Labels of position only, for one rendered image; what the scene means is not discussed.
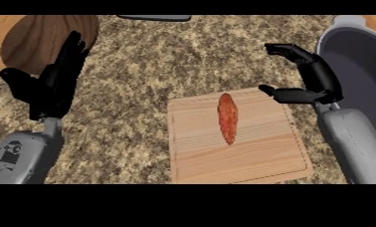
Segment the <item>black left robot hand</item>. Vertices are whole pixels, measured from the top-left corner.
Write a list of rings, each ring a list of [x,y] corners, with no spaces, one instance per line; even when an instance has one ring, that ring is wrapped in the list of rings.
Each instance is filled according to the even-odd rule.
[[[81,34],[72,31],[55,61],[44,68],[38,78],[16,68],[0,71],[13,98],[29,105],[29,120],[61,118],[67,113],[88,53]]]

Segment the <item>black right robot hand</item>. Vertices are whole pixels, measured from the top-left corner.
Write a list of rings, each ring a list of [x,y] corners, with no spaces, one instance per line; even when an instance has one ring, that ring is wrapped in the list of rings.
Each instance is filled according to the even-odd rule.
[[[259,85],[258,89],[266,93],[280,104],[333,104],[343,99],[337,77],[322,58],[305,51],[294,44],[265,44],[268,55],[286,58],[294,64],[305,88],[278,88]]]

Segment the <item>grey pot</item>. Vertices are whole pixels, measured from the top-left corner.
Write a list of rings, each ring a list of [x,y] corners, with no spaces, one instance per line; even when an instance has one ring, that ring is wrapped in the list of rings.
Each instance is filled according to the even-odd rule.
[[[376,127],[376,31],[359,15],[339,15],[319,36],[315,53],[342,86],[339,106],[358,109]]]

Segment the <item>orange sweet potato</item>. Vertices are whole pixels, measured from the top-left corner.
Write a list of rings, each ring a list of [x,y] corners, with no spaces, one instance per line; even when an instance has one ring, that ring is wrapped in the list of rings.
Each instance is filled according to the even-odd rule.
[[[227,144],[234,143],[237,127],[237,107],[229,94],[222,94],[216,105],[218,126]]]

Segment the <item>pale wooden cutting board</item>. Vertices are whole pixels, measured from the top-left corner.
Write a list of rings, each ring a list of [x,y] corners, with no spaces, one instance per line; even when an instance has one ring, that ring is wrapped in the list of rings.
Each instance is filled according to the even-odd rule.
[[[173,183],[275,183],[306,177],[312,166],[290,109],[256,88],[229,93],[237,107],[234,143],[224,141],[219,94],[168,104]]]

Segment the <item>brown wooden bowl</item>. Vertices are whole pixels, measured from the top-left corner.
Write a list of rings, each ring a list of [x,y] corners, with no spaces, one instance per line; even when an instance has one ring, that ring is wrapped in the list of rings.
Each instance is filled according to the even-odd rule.
[[[72,31],[91,49],[100,29],[95,15],[0,15],[0,70],[38,75],[57,58]]]

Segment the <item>flat dark grey object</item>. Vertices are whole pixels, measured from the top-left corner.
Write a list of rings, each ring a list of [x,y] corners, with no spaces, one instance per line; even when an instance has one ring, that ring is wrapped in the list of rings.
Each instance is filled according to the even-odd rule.
[[[185,22],[190,15],[117,15],[119,18],[145,21]]]

